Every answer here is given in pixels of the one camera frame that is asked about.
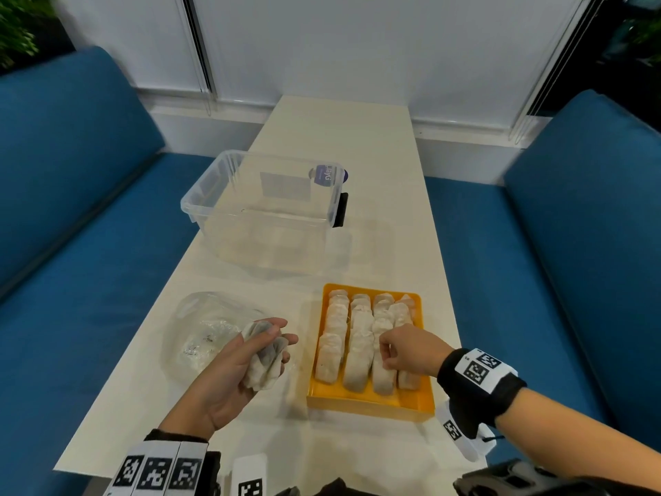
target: clear plastic storage box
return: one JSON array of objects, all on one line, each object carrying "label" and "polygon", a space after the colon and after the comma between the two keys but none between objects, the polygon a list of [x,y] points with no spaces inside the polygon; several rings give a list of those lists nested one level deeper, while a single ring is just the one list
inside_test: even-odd
[{"label": "clear plastic storage box", "polygon": [[343,179],[337,164],[224,151],[181,209],[222,260],[314,273],[323,267]]}]

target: white roller blind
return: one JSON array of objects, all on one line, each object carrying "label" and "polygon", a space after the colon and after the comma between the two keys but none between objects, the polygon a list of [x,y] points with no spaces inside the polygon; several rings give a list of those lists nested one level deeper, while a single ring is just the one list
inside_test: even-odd
[{"label": "white roller blind", "polygon": [[580,0],[194,0],[219,97],[511,127]]},{"label": "white roller blind", "polygon": [[56,8],[74,45],[106,49],[134,86],[206,90],[181,0],[58,0]]}]

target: plastic container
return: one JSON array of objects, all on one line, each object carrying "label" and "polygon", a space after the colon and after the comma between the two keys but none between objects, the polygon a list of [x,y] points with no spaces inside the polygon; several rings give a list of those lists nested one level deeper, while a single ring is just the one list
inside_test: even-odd
[{"label": "plastic container", "polygon": [[222,260],[314,273],[323,267],[343,178],[337,164],[224,151],[181,209]]},{"label": "plastic container", "polygon": [[[413,313],[413,325],[420,330],[424,330],[422,321],[422,300],[420,296],[410,292],[395,292],[388,290],[364,289],[354,286],[344,286],[337,283],[327,283],[324,286],[323,301],[321,305],[321,320],[319,321],[319,332],[321,336],[326,324],[326,310],[328,309],[328,293],[335,289],[344,289],[348,292],[349,298],[354,294],[368,294],[374,301],[374,296],[382,292],[390,292],[395,300],[400,299],[404,294],[415,301],[415,312]],[[340,411],[343,413],[362,414],[366,416],[376,416],[382,418],[399,419],[402,421],[413,421],[421,423],[434,416],[434,392],[429,376],[422,376],[420,379],[420,389],[417,391],[401,390],[398,387],[395,393],[389,397],[377,395],[372,389],[371,376],[368,385],[362,393],[354,393],[347,390],[343,384],[344,364],[346,363],[346,354],[349,351],[349,345],[345,344],[345,355],[340,374],[337,381],[332,384],[322,383],[315,379],[315,368],[317,367],[318,344],[315,351],[315,361],[312,366],[310,376],[310,385],[307,391],[307,406],[313,409],[328,409],[330,411]]]}]

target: hand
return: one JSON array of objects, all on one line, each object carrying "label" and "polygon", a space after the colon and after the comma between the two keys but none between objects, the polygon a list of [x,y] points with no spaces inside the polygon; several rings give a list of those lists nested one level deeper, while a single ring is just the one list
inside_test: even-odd
[{"label": "hand", "polygon": [[379,346],[384,369],[434,377],[454,350],[440,337],[409,323],[381,334]]},{"label": "hand", "polygon": [[[180,433],[205,438],[207,441],[220,428],[232,421],[252,400],[255,392],[241,381],[251,358],[281,335],[287,325],[285,319],[266,319],[273,326],[248,341],[239,334],[225,345],[173,407],[159,428],[168,433]],[[298,336],[282,334],[289,344],[296,344]],[[282,354],[280,374],[289,362],[290,354]]]}]

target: blue sofa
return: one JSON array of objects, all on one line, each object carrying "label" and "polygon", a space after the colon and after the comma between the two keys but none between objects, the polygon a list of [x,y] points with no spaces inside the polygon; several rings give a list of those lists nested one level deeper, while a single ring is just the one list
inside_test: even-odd
[{"label": "blue sofa", "polygon": [[661,450],[661,136],[587,91],[504,187],[426,182],[463,346]]},{"label": "blue sofa", "polygon": [[197,231],[212,159],[164,144],[100,48],[0,79],[2,494],[85,489],[52,468]]}]

